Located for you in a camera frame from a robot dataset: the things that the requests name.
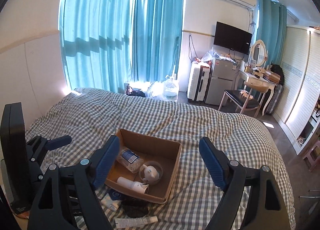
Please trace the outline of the blue white tissue pack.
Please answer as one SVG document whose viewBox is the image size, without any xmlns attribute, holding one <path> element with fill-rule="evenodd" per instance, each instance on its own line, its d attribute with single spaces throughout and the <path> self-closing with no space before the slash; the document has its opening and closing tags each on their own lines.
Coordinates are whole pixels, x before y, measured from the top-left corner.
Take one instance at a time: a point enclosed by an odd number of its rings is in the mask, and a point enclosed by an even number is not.
<svg viewBox="0 0 320 230">
<path fill-rule="evenodd" d="M 120 192 L 110 189 L 102 198 L 101 203 L 112 211 L 117 211 L 125 196 Z"/>
</svg>

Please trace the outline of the white cream tube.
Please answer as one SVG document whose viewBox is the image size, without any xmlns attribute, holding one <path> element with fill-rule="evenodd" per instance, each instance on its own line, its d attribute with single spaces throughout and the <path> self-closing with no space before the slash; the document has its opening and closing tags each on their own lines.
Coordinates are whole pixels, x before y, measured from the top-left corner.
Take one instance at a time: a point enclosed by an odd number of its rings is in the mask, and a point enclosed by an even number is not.
<svg viewBox="0 0 320 230">
<path fill-rule="evenodd" d="M 151 223 L 158 222 L 157 216 L 148 216 L 142 218 L 116 218 L 114 220 L 117 229 L 130 228 L 130 227 L 141 227 L 149 225 Z"/>
</svg>

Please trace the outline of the black glossy pouch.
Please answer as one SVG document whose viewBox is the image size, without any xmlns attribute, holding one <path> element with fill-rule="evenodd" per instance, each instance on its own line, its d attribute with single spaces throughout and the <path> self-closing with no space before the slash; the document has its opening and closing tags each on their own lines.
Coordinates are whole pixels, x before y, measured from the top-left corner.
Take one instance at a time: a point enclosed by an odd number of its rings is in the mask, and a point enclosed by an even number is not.
<svg viewBox="0 0 320 230">
<path fill-rule="evenodd" d="M 142 218 L 149 214 L 148 202 L 133 197 L 123 200 L 121 207 L 129 218 Z"/>
</svg>

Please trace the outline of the clear plastic jar blue label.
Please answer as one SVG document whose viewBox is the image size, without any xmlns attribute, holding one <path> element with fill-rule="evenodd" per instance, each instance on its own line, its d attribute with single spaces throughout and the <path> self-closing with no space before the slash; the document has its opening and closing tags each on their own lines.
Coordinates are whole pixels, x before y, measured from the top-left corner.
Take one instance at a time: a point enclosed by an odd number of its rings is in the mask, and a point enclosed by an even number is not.
<svg viewBox="0 0 320 230">
<path fill-rule="evenodd" d="M 137 173 L 143 165 L 144 160 L 127 147 L 122 147 L 116 161 L 131 173 Z"/>
</svg>

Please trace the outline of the white hair dryer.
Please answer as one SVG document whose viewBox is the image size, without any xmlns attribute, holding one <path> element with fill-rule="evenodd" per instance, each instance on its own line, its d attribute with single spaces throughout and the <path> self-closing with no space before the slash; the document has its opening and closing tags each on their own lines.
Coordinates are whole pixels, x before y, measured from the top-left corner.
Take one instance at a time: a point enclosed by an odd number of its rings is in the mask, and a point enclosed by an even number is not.
<svg viewBox="0 0 320 230">
<path fill-rule="evenodd" d="M 117 179 L 117 184 L 140 194 L 146 194 L 149 189 L 148 184 L 144 184 L 138 181 L 131 181 L 122 176 Z"/>
</svg>

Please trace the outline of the brown cardboard box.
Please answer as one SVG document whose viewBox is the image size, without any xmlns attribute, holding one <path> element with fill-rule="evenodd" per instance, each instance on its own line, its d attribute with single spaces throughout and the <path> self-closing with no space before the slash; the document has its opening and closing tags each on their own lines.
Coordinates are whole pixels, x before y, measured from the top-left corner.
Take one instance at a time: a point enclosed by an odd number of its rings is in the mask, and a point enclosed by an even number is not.
<svg viewBox="0 0 320 230">
<path fill-rule="evenodd" d="M 144 181 L 143 166 L 140 167 L 139 172 L 131 173 L 115 160 L 105 184 L 121 194 L 159 205 L 165 204 L 178 171 L 182 150 L 181 144 L 125 129 L 119 129 L 116 136 L 120 141 L 120 149 L 122 147 L 131 149 L 144 160 L 144 165 L 155 167 L 160 174 L 160 178 L 155 182 Z M 121 176 L 131 181 L 148 184 L 148 192 L 140 194 L 117 184 L 117 179 Z"/>
</svg>

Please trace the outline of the checkered grey white duvet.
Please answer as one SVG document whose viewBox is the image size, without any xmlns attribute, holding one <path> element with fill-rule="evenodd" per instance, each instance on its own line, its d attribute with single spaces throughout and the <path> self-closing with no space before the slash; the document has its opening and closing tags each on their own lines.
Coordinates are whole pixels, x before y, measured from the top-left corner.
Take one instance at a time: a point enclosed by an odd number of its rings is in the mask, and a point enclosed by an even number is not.
<svg viewBox="0 0 320 230">
<path fill-rule="evenodd" d="M 46 170 L 52 163 L 66 167 L 91 156 L 119 129 L 176 141 L 182 146 L 168 202 L 149 206 L 158 222 L 148 225 L 148 229 L 204 229 L 209 223 L 222 192 L 214 186 L 199 153 L 199 140 L 204 136 L 243 166 L 271 168 L 290 227 L 295 229 L 294 195 L 285 163 L 267 127 L 253 117 L 99 89 L 77 89 L 35 120 L 25 137 L 72 137 L 70 145 L 47 153 L 41 166 Z"/>
</svg>

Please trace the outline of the white sliding wardrobe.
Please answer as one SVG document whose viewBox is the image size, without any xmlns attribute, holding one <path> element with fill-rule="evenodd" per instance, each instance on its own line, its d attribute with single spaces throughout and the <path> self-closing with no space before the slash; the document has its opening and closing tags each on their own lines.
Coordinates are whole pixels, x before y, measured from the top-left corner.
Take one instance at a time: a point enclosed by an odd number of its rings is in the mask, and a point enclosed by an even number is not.
<svg viewBox="0 0 320 230">
<path fill-rule="evenodd" d="M 284 91 L 273 117 L 299 155 L 319 135 L 319 30 L 289 25 L 280 66 Z"/>
</svg>

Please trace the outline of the clear water jug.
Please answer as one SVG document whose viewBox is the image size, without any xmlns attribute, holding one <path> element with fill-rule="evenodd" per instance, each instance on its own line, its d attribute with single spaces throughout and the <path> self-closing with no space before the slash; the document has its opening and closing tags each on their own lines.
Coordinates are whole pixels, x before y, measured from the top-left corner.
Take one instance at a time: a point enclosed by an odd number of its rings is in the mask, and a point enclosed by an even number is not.
<svg viewBox="0 0 320 230">
<path fill-rule="evenodd" d="M 163 97 L 167 101 L 176 102 L 178 100 L 179 84 L 176 79 L 176 74 L 172 76 L 167 75 L 166 80 L 163 82 Z"/>
</svg>

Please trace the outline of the teal curtain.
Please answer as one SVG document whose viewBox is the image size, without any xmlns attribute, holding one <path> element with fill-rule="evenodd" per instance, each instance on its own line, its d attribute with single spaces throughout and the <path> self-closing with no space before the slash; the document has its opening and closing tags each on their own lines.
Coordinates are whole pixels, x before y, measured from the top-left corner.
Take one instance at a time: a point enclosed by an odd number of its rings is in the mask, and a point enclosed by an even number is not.
<svg viewBox="0 0 320 230">
<path fill-rule="evenodd" d="M 68 86 L 124 92 L 177 76 L 183 10 L 184 0 L 60 0 Z"/>
<path fill-rule="evenodd" d="M 267 50 L 265 67 L 281 64 L 287 31 L 287 8 L 275 0 L 258 0 L 259 21 L 257 40 L 262 40 Z"/>
</svg>

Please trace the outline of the silver mini fridge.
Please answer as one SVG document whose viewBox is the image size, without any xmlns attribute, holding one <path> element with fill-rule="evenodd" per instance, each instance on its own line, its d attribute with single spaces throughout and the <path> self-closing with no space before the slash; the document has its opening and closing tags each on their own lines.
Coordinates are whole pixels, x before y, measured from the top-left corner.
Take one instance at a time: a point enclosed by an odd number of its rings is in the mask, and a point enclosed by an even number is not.
<svg viewBox="0 0 320 230">
<path fill-rule="evenodd" d="M 204 102 L 208 105 L 220 105 L 225 90 L 231 90 L 236 77 L 236 62 L 231 58 L 213 59 Z"/>
</svg>

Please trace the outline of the black backpack on table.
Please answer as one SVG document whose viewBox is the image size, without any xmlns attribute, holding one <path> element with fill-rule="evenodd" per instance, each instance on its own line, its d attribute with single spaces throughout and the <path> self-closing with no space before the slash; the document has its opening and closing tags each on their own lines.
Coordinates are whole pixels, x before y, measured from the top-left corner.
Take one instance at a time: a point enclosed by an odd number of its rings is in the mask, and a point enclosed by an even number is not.
<svg viewBox="0 0 320 230">
<path fill-rule="evenodd" d="M 282 68 L 280 67 L 280 65 L 272 64 L 270 70 L 280 76 L 279 84 L 280 84 L 280 85 L 284 85 L 285 76 L 284 76 L 283 70 L 282 70 Z"/>
</svg>

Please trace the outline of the white suitcase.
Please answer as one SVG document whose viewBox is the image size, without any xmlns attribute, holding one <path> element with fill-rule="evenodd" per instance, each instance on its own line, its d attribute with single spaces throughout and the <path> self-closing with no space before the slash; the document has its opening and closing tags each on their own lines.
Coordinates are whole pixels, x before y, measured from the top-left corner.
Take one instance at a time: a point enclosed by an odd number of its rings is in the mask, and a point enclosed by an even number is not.
<svg viewBox="0 0 320 230">
<path fill-rule="evenodd" d="M 192 62 L 187 98 L 191 101 L 200 102 L 204 100 L 206 94 L 210 66 L 203 62 Z"/>
</svg>

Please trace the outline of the white oval vanity mirror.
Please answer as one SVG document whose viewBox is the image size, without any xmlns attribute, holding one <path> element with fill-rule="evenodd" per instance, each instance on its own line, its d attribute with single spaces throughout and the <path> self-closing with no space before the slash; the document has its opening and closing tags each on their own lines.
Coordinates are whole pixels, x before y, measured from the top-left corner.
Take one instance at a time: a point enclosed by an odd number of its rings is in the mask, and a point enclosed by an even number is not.
<svg viewBox="0 0 320 230">
<path fill-rule="evenodd" d="M 258 39 L 252 46 L 249 52 L 249 64 L 255 64 L 255 67 L 264 67 L 267 61 L 267 49 L 265 43 Z"/>
</svg>

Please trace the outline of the teal curtain right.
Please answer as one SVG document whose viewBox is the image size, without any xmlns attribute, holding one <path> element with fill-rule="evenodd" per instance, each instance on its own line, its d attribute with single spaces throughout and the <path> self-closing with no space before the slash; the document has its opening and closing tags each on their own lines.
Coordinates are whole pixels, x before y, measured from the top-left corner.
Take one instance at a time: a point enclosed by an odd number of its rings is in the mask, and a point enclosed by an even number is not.
<svg viewBox="0 0 320 230">
<path fill-rule="evenodd" d="M 287 31 L 287 8 L 275 0 L 258 0 L 259 21 L 257 40 L 262 40 L 267 50 L 265 67 L 281 64 Z"/>
</svg>

